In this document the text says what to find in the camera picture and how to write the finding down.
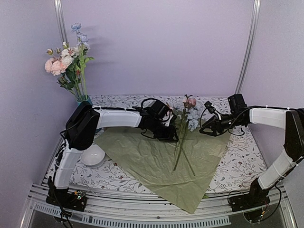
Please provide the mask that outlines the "beige printed ribbon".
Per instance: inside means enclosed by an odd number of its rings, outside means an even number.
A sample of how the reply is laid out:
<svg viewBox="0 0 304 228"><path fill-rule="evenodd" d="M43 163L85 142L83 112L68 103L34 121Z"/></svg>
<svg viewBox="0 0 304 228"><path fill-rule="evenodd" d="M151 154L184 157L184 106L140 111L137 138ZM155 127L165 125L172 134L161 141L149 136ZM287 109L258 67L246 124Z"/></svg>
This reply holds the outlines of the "beige printed ribbon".
<svg viewBox="0 0 304 228"><path fill-rule="evenodd" d="M241 147L245 147L247 145L247 141L242 138L232 138L231 143L236 144Z"/></svg>

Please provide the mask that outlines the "green tissue paper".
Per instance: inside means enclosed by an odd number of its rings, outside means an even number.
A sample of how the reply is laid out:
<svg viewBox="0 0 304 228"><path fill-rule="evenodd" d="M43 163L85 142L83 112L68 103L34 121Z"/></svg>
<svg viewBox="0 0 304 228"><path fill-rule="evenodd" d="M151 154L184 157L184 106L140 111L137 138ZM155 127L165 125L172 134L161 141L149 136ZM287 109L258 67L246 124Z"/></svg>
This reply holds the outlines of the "green tissue paper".
<svg viewBox="0 0 304 228"><path fill-rule="evenodd" d="M139 129L109 128L95 143L124 171L153 193L193 214L228 149L229 133L213 137L187 132L182 149Z"/></svg>

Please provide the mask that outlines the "white flower stem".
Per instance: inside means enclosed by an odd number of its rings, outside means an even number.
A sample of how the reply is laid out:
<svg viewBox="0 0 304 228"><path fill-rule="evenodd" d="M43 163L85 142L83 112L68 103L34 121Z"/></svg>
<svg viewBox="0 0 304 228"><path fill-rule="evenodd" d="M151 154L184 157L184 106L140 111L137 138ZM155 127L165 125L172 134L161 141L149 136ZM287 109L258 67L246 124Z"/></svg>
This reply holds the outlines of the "white flower stem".
<svg viewBox="0 0 304 228"><path fill-rule="evenodd" d="M82 86L80 62L79 62L79 50L78 47L72 47L73 54L73 69L72 69L72 79L74 82L74 91L76 93L77 101L82 101L82 96L84 95L84 89Z"/></svg>
<svg viewBox="0 0 304 228"><path fill-rule="evenodd" d="M61 51L60 57L63 64L65 64L69 70L73 69L73 50L72 47L69 46L69 43L64 41L62 43L63 50Z"/></svg>

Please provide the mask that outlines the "pink flower stem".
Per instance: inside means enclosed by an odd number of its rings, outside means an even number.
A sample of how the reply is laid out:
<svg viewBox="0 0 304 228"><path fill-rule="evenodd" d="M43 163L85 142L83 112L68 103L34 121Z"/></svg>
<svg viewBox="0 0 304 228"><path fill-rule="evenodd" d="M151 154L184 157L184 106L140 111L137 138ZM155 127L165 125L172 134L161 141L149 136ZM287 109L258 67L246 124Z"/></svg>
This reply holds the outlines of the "pink flower stem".
<svg viewBox="0 0 304 228"><path fill-rule="evenodd" d="M57 76L57 83L60 85L60 87L66 89L74 95L72 89L69 88L69 81L65 78L67 66L62 63L60 56L56 57L54 55L53 49L48 48L46 53L50 55L51 58L45 63L45 71L53 76Z"/></svg>
<svg viewBox="0 0 304 228"><path fill-rule="evenodd" d="M61 88L66 89L77 98L80 95L77 89L78 79L75 73L68 69L59 59L50 58L49 70L53 76L57 77L57 83Z"/></svg>

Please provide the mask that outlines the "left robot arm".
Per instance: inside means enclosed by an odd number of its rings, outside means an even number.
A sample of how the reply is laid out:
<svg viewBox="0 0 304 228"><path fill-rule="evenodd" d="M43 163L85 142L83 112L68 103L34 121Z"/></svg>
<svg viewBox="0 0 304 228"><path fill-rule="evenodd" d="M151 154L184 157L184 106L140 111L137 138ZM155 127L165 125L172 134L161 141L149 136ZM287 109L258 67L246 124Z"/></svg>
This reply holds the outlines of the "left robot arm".
<svg viewBox="0 0 304 228"><path fill-rule="evenodd" d="M176 115L162 101L155 98L149 101L147 106L141 104L132 108L101 107L82 102L60 132L63 142L55 155L54 174L48 178L48 195L60 206L70 203L67 191L74 166L84 150L93 144L95 132L100 128L139 128L150 131L159 141L178 142L173 125Z"/></svg>

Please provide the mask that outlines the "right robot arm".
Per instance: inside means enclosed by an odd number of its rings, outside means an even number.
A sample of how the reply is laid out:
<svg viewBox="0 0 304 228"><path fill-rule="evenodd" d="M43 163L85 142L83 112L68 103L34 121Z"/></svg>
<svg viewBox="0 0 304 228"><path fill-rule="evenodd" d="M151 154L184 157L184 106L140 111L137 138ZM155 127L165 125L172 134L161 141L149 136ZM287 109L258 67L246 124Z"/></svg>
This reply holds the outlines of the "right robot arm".
<svg viewBox="0 0 304 228"><path fill-rule="evenodd" d="M246 195L247 205L256 207L304 159L304 109L248 106L242 94L228 97L228 105L229 114L222 114L207 101L205 109L213 116L199 131L217 137L237 126L250 127L267 161L267 170L251 183Z"/></svg>

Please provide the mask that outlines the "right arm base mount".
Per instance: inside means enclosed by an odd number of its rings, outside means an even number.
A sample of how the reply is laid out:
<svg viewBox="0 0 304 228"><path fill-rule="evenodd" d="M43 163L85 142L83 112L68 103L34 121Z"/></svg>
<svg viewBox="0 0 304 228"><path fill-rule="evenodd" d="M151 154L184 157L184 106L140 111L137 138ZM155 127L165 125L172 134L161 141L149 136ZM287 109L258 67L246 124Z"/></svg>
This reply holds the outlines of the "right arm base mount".
<svg viewBox="0 0 304 228"><path fill-rule="evenodd" d="M250 193L243 193L238 190L231 191L227 196L227 201L233 212L266 206L270 203L268 195L252 197Z"/></svg>

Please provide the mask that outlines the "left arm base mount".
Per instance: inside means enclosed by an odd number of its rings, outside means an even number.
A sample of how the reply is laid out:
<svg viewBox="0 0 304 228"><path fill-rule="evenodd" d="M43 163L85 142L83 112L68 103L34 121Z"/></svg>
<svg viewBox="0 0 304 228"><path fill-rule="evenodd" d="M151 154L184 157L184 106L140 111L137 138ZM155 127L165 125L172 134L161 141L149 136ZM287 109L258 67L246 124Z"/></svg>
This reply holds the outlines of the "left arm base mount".
<svg viewBox="0 0 304 228"><path fill-rule="evenodd" d="M68 192L68 189L52 188L48 191L46 203L62 207L63 209L71 209L84 212L87 197L83 191Z"/></svg>

